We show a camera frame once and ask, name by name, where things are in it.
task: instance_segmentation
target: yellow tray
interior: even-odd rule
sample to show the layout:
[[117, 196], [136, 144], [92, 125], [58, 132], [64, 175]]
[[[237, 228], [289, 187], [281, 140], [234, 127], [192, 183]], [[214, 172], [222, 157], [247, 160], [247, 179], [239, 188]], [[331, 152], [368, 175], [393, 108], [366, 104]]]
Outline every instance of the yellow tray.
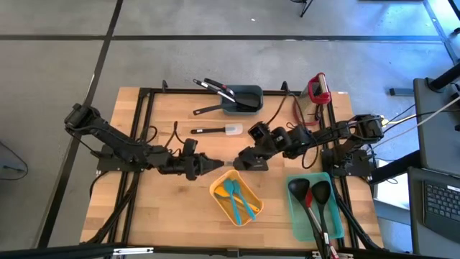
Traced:
[[247, 223], [249, 223], [252, 219], [248, 215], [246, 209], [244, 208], [243, 204], [236, 203], [236, 207], [238, 208], [239, 211], [239, 216], [241, 217], [241, 225], [236, 224], [235, 216], [234, 216], [234, 211], [233, 207], [231, 206], [231, 201], [230, 198], [219, 198], [215, 195], [214, 191], [216, 190], [217, 187], [222, 186], [224, 187], [224, 181], [225, 179], [231, 179], [231, 180], [237, 180], [241, 186], [241, 193], [243, 197], [246, 199], [247, 203], [255, 205], [257, 208], [259, 208], [258, 212], [254, 212], [254, 214], [257, 216], [262, 209], [264, 208], [264, 203], [255, 196], [255, 194], [251, 191], [251, 189], [246, 185], [246, 183], [243, 181], [241, 176], [239, 175], [239, 172], [236, 170], [230, 170], [227, 171], [225, 174], [223, 174], [221, 177], [219, 177], [217, 180], [215, 180], [211, 186], [209, 187], [209, 193], [211, 196], [216, 200], [217, 204], [222, 208], [222, 210], [225, 212], [227, 217], [230, 219], [230, 221], [237, 227], [243, 227]]

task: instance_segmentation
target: black ladle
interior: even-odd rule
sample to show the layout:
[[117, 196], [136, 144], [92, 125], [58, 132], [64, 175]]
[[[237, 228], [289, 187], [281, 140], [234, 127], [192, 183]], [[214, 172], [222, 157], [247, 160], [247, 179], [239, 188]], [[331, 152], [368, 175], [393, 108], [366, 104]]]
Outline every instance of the black ladle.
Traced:
[[326, 253], [330, 251], [328, 228], [326, 226], [326, 220], [324, 219], [324, 207], [328, 203], [329, 197], [331, 196], [331, 185], [328, 181], [319, 181], [311, 187], [311, 193], [316, 200], [318, 206], [319, 217], [321, 220], [321, 229], [323, 230], [324, 242], [326, 247], [324, 248]]
[[308, 211], [306, 204], [306, 197], [308, 193], [308, 188], [310, 187], [310, 181], [304, 178], [295, 178], [287, 184], [289, 192], [300, 202], [303, 209], [307, 213], [308, 220], [310, 220], [311, 229], [313, 230], [313, 236], [315, 237], [316, 246], [321, 255], [321, 258], [327, 258], [324, 253], [324, 243], [321, 238], [321, 234], [318, 229], [316, 229], [315, 223], [313, 222], [313, 216]]

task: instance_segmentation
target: wooden tabletop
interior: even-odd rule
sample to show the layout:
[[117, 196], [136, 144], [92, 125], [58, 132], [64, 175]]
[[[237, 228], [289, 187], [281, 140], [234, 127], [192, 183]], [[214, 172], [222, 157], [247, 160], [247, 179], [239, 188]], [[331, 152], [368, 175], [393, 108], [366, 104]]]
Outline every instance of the wooden tabletop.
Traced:
[[[116, 100], [111, 125], [129, 134], [137, 102], [138, 88], [120, 88]], [[353, 114], [347, 93], [333, 92], [333, 107], [336, 121], [350, 119]], [[199, 116], [192, 111], [219, 102], [217, 95], [202, 94], [155, 94], [151, 125], [158, 128], [158, 135], [152, 144], [164, 145], [173, 130], [173, 122], [178, 121], [181, 139], [193, 138], [198, 141], [197, 153], [205, 152], [208, 157], [223, 161], [233, 161], [238, 152], [254, 141], [245, 132], [258, 121], [267, 121], [278, 108], [281, 96], [265, 96], [264, 107], [252, 117], [230, 117], [219, 110]], [[328, 125], [327, 111], [325, 121]], [[292, 100], [288, 99], [271, 128], [285, 127], [294, 122]], [[191, 129], [200, 127], [224, 127], [226, 123], [242, 123], [243, 134], [226, 136], [224, 133], [192, 135]], [[319, 126], [309, 127], [319, 130]], [[182, 148], [176, 139], [170, 148]], [[315, 149], [308, 151], [305, 164], [309, 164]], [[129, 233], [130, 245], [159, 245], [180, 247], [239, 247], [271, 249], [314, 249], [314, 242], [299, 242], [293, 236], [286, 195], [285, 178], [293, 174], [322, 172], [321, 159], [305, 170], [301, 168], [301, 158], [289, 160], [281, 154], [268, 160], [266, 172], [242, 171], [242, 178], [251, 190], [264, 202], [264, 209], [257, 221], [244, 227], [235, 227], [216, 201], [209, 194], [209, 186], [231, 167], [218, 168], [199, 176], [196, 181], [188, 181], [185, 176], [160, 175], [157, 170], [145, 171], [140, 176], [139, 188]], [[110, 172], [99, 179], [94, 186], [88, 213], [83, 227], [81, 241], [90, 239], [107, 220], [114, 209], [119, 186], [120, 172]], [[348, 177], [349, 193], [354, 216], [372, 240], [382, 246], [380, 229], [367, 183], [355, 177]], [[341, 213], [345, 231], [345, 244], [350, 245], [346, 219]], [[119, 230], [124, 223], [124, 214], [119, 222]], [[121, 231], [116, 241], [121, 240]]]

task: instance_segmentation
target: teal spoon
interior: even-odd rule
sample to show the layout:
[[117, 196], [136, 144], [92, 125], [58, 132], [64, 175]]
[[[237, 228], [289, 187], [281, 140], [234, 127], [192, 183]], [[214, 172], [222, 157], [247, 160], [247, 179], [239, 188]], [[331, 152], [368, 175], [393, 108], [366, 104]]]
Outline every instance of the teal spoon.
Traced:
[[233, 197], [233, 192], [234, 192], [233, 182], [230, 179], [225, 179], [225, 181], [224, 181], [224, 189], [230, 195], [231, 205], [233, 206], [233, 212], [235, 213], [236, 224], [241, 225], [242, 224], [242, 218], [239, 216], [238, 208], [236, 207], [236, 202], [235, 202], [235, 199]]
[[251, 207], [249, 207], [249, 204], [246, 202], [246, 199], [243, 197], [242, 187], [239, 185], [239, 182], [237, 180], [233, 180], [233, 189], [234, 189], [234, 192], [238, 194], [239, 198], [243, 201], [247, 214], [249, 214], [252, 220], [256, 220], [256, 215], [254, 214], [254, 212], [252, 212]]

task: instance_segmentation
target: gray floor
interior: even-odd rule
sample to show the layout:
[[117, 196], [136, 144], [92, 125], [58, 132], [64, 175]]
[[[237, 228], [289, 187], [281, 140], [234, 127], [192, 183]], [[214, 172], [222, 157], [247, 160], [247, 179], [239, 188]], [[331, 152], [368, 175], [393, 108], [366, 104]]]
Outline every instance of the gray floor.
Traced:
[[[103, 35], [115, 2], [0, 0], [0, 34]], [[430, 3], [438, 16], [446, 14], [446, 0]], [[437, 35], [418, 1], [315, 1], [303, 19], [298, 18], [300, 8], [288, 0], [126, 0], [115, 34]], [[450, 17], [446, 27], [457, 26], [451, 15], [443, 17]], [[63, 120], [86, 95], [101, 43], [0, 41], [0, 140], [30, 168], [20, 181], [0, 181], [0, 250], [35, 245], [68, 145]], [[193, 78], [208, 76], [264, 89], [278, 89], [286, 80], [301, 90], [323, 71], [332, 90], [350, 93], [356, 114], [393, 117], [414, 101], [389, 97], [389, 88], [409, 88], [414, 78], [436, 77], [451, 66], [441, 42], [112, 42], [93, 105], [109, 119], [121, 86], [159, 87], [165, 79], [172, 87], [191, 88]], [[389, 142], [376, 152], [392, 159], [418, 148], [416, 132], [405, 139], [405, 144]], [[90, 138], [85, 141], [99, 146]], [[78, 243], [95, 166], [96, 160], [80, 148], [50, 245]], [[407, 227], [383, 224], [385, 246], [411, 249], [391, 234], [401, 231], [406, 234], [399, 236], [406, 237]], [[387, 230], [394, 232], [387, 235]]]

